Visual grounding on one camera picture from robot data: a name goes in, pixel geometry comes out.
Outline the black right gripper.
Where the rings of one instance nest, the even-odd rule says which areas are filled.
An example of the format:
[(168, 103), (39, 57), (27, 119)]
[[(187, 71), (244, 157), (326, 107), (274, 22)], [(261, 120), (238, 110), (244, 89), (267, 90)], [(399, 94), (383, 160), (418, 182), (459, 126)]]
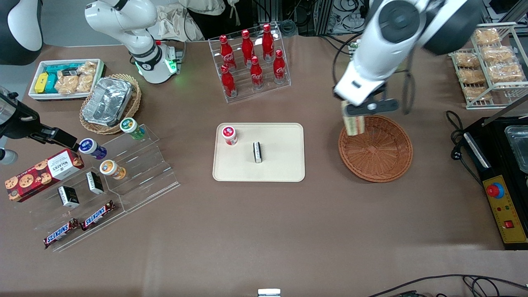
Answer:
[(16, 94), (1, 94), (0, 135), (9, 139), (43, 140), (69, 150), (78, 151), (77, 138), (57, 127), (41, 129), (40, 115), (17, 100)]

